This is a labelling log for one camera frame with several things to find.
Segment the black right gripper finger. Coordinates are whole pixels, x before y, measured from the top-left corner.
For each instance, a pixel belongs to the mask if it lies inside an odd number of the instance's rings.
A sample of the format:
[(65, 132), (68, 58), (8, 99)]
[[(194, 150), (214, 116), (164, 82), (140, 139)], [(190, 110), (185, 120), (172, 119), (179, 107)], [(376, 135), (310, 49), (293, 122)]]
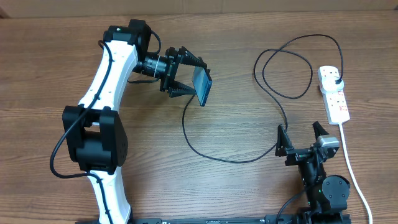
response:
[(287, 156), (292, 153), (294, 147), (290, 141), (284, 127), (280, 124), (277, 127), (277, 143), (275, 156)]
[(323, 126), (318, 122), (314, 122), (312, 124), (314, 134), (315, 134), (315, 139), (318, 139), (320, 136), (325, 136), (328, 135), (328, 132), (323, 128)]

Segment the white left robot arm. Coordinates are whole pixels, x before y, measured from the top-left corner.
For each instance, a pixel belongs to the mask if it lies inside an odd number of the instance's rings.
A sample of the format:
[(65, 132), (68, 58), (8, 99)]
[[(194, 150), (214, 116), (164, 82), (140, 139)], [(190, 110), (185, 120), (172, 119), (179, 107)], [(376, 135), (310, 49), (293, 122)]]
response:
[(119, 109), (132, 72), (160, 82), (171, 98), (195, 95), (205, 106), (211, 89), (210, 69), (201, 57), (185, 47), (167, 49), (164, 56), (149, 52), (155, 33), (143, 20), (109, 26), (99, 45), (101, 63), (93, 82), (77, 106), (66, 106), (62, 121), (70, 158), (81, 177), (89, 178), (98, 203), (97, 223), (132, 223), (132, 208), (124, 191), (121, 167), (127, 158), (128, 140)]

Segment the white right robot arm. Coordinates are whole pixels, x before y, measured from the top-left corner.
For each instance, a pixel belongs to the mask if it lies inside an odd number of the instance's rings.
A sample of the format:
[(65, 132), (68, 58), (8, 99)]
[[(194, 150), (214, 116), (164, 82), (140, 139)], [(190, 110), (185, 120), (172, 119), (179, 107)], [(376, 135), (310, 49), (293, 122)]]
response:
[[(315, 142), (308, 148), (293, 147), (286, 130), (278, 126), (275, 154), (285, 157), (286, 166), (297, 166), (303, 190), (290, 198), (277, 215), (265, 216), (267, 223), (351, 223), (343, 211), (348, 207), (350, 182), (341, 175), (328, 176), (323, 163), (337, 153), (340, 142), (323, 129), (319, 122), (312, 124)], [(293, 215), (284, 215), (285, 208), (301, 195), (307, 196), (308, 206)]]

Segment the Galaxy S24+ smartphone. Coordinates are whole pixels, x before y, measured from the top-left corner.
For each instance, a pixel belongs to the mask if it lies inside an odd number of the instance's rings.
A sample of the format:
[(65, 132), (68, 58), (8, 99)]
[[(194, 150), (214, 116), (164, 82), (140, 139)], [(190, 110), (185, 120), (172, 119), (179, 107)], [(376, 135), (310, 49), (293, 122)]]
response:
[(205, 106), (212, 86), (210, 71), (206, 68), (195, 67), (192, 83), (200, 106)]

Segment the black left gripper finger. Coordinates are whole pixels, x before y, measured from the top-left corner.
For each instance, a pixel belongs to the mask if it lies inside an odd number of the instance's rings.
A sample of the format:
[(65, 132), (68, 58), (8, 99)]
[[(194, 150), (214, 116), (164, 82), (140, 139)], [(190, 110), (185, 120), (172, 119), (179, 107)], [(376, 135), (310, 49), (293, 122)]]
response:
[(183, 83), (180, 83), (178, 81), (172, 81), (171, 84), (169, 85), (169, 97), (175, 98), (178, 96), (183, 96), (183, 95), (195, 95), (195, 89), (185, 85)]
[(181, 46), (178, 51), (180, 63), (184, 65), (191, 65), (194, 67), (207, 68), (207, 64), (201, 57), (194, 56), (186, 47)]

